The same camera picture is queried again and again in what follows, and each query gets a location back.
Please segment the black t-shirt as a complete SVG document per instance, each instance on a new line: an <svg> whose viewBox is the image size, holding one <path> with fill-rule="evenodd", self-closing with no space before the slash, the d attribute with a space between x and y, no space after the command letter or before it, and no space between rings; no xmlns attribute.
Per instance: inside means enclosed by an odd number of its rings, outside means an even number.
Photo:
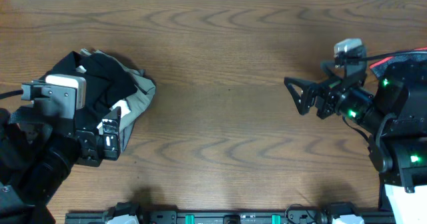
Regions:
<svg viewBox="0 0 427 224"><path fill-rule="evenodd" d="M111 57L101 53L66 55L46 75L64 74L86 80L85 106L75 113L78 129L94 129L118 101L137 92L131 76Z"/></svg>

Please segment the black shorts red waistband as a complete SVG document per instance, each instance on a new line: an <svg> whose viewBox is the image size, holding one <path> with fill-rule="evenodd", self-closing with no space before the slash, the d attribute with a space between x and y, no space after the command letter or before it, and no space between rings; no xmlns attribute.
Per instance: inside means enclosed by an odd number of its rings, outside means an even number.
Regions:
<svg viewBox="0 0 427 224"><path fill-rule="evenodd" d="M417 63L426 61L426 54L409 54L397 57L386 57L370 65L371 72L377 79L380 79L390 65L396 63Z"/></svg>

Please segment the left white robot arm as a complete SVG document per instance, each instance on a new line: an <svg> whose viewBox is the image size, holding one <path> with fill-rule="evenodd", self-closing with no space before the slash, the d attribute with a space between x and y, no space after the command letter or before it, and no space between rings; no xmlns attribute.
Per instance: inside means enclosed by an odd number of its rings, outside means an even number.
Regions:
<svg viewBox="0 0 427 224"><path fill-rule="evenodd" d="M30 140L16 114L2 109L1 222L54 223L47 204L73 166L98 167L104 160L118 159L120 117L119 107L105 116L102 137L84 130L63 135L42 119Z"/></svg>

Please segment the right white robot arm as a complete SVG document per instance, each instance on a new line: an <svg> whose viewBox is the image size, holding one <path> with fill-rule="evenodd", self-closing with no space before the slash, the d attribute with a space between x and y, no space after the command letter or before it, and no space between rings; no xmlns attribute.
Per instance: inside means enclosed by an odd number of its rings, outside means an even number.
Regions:
<svg viewBox="0 0 427 224"><path fill-rule="evenodd" d="M341 61L344 76L324 66L328 78L315 83L286 77L300 115L311 107L325 119L333 114L353 121L368 142L397 223L426 222L426 61L388 58ZM364 89L366 70L378 79L375 94Z"/></svg>

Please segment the white folded cloth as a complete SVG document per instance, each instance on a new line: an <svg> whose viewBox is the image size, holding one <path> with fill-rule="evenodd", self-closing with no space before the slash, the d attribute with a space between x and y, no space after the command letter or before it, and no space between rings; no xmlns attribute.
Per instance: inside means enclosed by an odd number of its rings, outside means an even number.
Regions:
<svg viewBox="0 0 427 224"><path fill-rule="evenodd" d="M122 118L131 112L127 97L136 92L129 71L120 64L79 65L76 71L87 81L85 105L76 113L76 126L93 131L97 135L106 133L105 124L110 124L113 111Z"/></svg>

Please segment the beige folded cloth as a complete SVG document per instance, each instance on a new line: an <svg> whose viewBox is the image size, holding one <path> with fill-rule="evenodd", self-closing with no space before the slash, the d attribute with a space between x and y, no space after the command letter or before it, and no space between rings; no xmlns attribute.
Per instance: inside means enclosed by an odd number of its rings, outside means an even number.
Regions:
<svg viewBox="0 0 427 224"><path fill-rule="evenodd" d="M79 54L83 55L84 57L90 57L94 54L101 54L110 60L114 60L127 73L127 76L132 79L135 87L137 88L137 91L134 94L118 101L113 105L113 107L110 108L113 110L116 107L121 107L119 140L121 152L124 152L131 137L135 120L149 107L155 95L154 82L151 79L144 77L145 71L143 69L130 69L123 65L115 57L112 57L111 55L108 55L101 50L90 52L86 49L81 49Z"/></svg>

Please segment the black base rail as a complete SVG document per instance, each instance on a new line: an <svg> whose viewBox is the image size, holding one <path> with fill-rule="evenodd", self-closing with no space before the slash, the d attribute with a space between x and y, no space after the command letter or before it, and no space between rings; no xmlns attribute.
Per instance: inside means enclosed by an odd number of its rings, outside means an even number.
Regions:
<svg viewBox="0 0 427 224"><path fill-rule="evenodd" d="M283 211L148 211L136 203L118 203L106 211L68 213L66 224L392 224L390 211L359 211L352 203L325 208L290 205Z"/></svg>

